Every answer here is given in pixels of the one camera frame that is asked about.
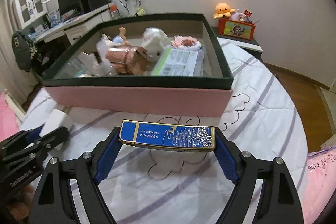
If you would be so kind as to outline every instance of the round table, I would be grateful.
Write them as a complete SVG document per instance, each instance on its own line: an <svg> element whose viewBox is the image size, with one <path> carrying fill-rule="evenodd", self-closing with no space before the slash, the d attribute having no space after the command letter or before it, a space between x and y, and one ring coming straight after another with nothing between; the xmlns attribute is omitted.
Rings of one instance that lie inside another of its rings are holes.
<svg viewBox="0 0 336 224"><path fill-rule="evenodd" d="M67 109L75 125L69 140L51 157L78 158L92 151L123 119L174 124L218 126L241 151L256 158L282 157L302 200L305 184L307 143L291 98L276 77L256 58L218 38L234 81L233 96L222 117L185 117L123 113L57 105L41 90L28 109L21 129L42 125L54 108ZM251 223L261 192L257 181L244 223ZM71 187L81 223L89 223L80 200L77 182ZM150 150L123 145L108 178L99 185L118 224L215 223L234 185L227 180L211 153Z"/></svg>

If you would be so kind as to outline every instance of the silver bolt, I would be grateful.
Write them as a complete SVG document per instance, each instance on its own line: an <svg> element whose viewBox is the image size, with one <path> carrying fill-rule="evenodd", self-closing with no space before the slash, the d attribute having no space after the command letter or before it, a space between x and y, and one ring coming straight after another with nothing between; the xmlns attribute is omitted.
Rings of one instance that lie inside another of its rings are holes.
<svg viewBox="0 0 336 224"><path fill-rule="evenodd" d="M57 158L51 158L49 161L51 164L55 164L57 162Z"/></svg>
<svg viewBox="0 0 336 224"><path fill-rule="evenodd" d="M91 152L85 152L85 153L83 154L83 158L84 158L84 159L89 159L89 158L91 158L91 155L92 155Z"/></svg>
<svg viewBox="0 0 336 224"><path fill-rule="evenodd" d="M282 158L276 157L276 158L275 158L275 162L276 162L277 164L283 164L284 160L283 160Z"/></svg>
<svg viewBox="0 0 336 224"><path fill-rule="evenodd" d="M244 158L249 158L251 156L251 153L249 151L243 151L242 155Z"/></svg>

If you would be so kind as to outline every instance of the backpack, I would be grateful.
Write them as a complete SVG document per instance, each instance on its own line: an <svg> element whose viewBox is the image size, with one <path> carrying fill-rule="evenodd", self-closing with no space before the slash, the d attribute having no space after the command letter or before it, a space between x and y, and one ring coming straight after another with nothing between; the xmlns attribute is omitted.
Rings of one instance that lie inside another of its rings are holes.
<svg viewBox="0 0 336 224"><path fill-rule="evenodd" d="M20 70L30 71L33 58L42 62L42 55L33 41L23 31L16 31L12 35L12 48Z"/></svg>

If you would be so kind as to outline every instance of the pink bedding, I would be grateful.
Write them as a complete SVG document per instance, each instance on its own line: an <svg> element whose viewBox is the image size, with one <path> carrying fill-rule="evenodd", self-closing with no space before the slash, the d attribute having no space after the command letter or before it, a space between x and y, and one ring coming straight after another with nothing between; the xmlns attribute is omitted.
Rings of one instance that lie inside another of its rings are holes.
<svg viewBox="0 0 336 224"><path fill-rule="evenodd" d="M306 168L308 184L302 210L305 224L312 224L336 189L336 147L311 153Z"/></svg>
<svg viewBox="0 0 336 224"><path fill-rule="evenodd" d="M0 93L0 142L19 131L16 116L7 105L5 94Z"/></svg>

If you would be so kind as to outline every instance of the copper-colored jar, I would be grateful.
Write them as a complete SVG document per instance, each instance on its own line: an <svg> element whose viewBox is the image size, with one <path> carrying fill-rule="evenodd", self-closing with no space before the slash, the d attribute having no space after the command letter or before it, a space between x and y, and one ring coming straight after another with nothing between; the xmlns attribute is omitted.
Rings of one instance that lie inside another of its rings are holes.
<svg viewBox="0 0 336 224"><path fill-rule="evenodd" d="M118 74L141 75L146 70L146 55L143 47L120 46L108 49L106 59Z"/></svg>

